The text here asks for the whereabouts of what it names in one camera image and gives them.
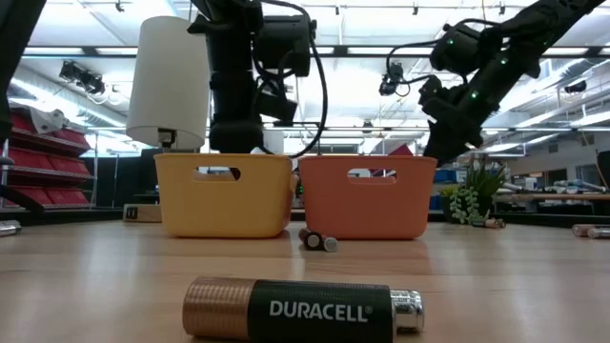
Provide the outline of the white shade wooden lamp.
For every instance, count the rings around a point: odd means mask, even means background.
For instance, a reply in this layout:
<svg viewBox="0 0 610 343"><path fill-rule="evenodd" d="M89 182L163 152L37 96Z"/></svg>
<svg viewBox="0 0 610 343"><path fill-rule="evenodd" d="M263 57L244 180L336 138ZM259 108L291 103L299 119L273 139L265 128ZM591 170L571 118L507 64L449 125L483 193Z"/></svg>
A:
<svg viewBox="0 0 610 343"><path fill-rule="evenodd" d="M205 39L189 25L156 16L140 27L126 128L135 141L186 151L205 144L210 72Z"/></svg>

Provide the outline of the white teal rolls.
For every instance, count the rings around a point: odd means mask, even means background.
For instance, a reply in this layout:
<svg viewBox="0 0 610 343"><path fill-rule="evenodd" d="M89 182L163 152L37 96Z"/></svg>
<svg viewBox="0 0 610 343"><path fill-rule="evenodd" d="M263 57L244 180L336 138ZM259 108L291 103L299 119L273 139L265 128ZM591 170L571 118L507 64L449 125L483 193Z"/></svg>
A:
<svg viewBox="0 0 610 343"><path fill-rule="evenodd" d="M554 183L555 186L558 187L578 187L580 189L583 190L587 190L587 191L591 191L591 192L600 192L600 193L607 193L608 189L606 187L603 186L598 186L592 183L588 183L585 181L582 181L580 179L574 179L574 180L560 180L560 181L556 181Z"/></svg>

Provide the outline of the white object on shelf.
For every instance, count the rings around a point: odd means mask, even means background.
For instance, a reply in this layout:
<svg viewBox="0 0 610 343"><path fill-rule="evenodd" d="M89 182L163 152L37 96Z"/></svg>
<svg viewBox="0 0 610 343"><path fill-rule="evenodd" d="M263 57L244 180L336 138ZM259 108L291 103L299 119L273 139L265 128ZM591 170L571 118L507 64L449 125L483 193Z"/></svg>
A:
<svg viewBox="0 0 610 343"><path fill-rule="evenodd" d="M61 110L30 109L30 117L37 133L60 131L65 124L65 115Z"/></svg>

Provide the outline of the small potted succulent plant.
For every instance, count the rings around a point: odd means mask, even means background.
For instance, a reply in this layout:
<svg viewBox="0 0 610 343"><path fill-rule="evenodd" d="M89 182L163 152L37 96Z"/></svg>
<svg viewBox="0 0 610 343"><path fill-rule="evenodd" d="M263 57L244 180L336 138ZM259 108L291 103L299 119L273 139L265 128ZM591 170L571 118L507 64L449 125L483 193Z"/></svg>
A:
<svg viewBox="0 0 610 343"><path fill-rule="evenodd" d="M493 196L505 180L504 165L496 170L469 167L463 183L445 187L439 192L446 221L463 225L488 219Z"/></svg>

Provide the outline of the metal shelf with red bins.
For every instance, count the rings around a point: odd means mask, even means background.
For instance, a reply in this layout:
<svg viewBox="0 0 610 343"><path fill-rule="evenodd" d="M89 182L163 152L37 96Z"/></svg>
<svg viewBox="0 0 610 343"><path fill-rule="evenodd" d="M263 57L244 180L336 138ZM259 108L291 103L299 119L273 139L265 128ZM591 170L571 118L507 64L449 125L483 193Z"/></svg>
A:
<svg viewBox="0 0 610 343"><path fill-rule="evenodd" d="M0 185L23 195L37 210L88 207L91 201L82 186L94 179L94 172L82 159L92 149L85 133L66 121L60 131L37 133L30 109L10 109L10 137L0 145L0 159L10 163L0 168Z"/></svg>

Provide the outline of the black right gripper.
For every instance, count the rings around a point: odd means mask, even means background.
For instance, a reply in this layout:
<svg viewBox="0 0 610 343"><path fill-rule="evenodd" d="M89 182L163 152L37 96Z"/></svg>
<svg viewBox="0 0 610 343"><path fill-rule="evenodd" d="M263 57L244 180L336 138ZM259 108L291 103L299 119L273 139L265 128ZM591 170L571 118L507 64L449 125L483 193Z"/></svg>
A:
<svg viewBox="0 0 610 343"><path fill-rule="evenodd" d="M442 98L431 97L422 100L421 107L435 119L430 124L430 138L423 155L435 158L438 166L453 162L469 151L466 142L482 142L483 101L466 98L454 105Z"/></svg>

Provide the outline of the white cylinder container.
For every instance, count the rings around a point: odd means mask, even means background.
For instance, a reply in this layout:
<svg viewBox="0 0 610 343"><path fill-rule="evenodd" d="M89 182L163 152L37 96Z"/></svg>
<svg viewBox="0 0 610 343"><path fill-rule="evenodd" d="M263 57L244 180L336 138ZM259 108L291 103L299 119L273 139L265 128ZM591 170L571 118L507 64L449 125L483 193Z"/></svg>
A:
<svg viewBox="0 0 610 343"><path fill-rule="evenodd" d="M283 131L264 131L264 148L275 154L284 153L284 132Z"/></svg>

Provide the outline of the orange plastic bin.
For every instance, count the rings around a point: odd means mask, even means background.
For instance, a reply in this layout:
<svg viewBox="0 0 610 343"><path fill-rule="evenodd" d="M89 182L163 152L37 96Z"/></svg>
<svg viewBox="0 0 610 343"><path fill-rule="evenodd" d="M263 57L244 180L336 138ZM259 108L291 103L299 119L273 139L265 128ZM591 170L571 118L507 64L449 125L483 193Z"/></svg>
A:
<svg viewBox="0 0 610 343"><path fill-rule="evenodd" d="M416 239L427 228L436 166L410 155L304 157L307 227L337 239Z"/></svg>

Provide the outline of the long wooden workbench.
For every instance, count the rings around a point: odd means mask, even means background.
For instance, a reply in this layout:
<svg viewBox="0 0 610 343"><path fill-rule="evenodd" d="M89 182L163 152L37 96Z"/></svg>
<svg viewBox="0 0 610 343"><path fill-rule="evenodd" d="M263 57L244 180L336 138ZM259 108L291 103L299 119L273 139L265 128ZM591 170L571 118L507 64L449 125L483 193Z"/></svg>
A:
<svg viewBox="0 0 610 343"><path fill-rule="evenodd" d="M610 201L610 194L585 193L513 193L495 196L497 202L531 202L537 200Z"/></svg>

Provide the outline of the yellow plastic bin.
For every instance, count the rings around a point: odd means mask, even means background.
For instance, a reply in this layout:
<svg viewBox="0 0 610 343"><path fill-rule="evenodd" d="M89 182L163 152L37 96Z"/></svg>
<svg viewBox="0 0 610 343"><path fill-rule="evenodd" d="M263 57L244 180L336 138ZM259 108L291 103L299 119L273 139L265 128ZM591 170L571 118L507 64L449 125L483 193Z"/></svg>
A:
<svg viewBox="0 0 610 343"><path fill-rule="evenodd" d="M290 222L295 179L284 155L160 153L162 224L190 238L271 238ZM240 170L238 180L222 173Z"/></svg>

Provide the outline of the black ceiling spotlights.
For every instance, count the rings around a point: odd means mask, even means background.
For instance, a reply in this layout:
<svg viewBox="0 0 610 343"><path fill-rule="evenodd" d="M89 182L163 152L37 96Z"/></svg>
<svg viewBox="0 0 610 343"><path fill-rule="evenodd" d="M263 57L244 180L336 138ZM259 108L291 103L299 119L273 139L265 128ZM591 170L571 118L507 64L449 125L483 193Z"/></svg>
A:
<svg viewBox="0 0 610 343"><path fill-rule="evenodd" d="M105 83L100 74L95 74L92 71L83 69L73 61L63 62L59 77L69 83L74 83L77 87L90 95L101 95L106 90Z"/></svg>

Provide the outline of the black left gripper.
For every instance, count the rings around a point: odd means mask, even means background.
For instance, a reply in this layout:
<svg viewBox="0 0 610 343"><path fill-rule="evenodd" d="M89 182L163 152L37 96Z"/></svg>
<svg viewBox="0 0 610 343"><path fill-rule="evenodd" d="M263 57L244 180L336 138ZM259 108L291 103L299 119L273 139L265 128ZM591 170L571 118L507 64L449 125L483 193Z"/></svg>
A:
<svg viewBox="0 0 610 343"><path fill-rule="evenodd" d="M221 153L250 153L263 144L262 125L249 120L214 122L210 130L210 147ZM222 173L228 180L238 180L240 170L229 168Z"/></svg>

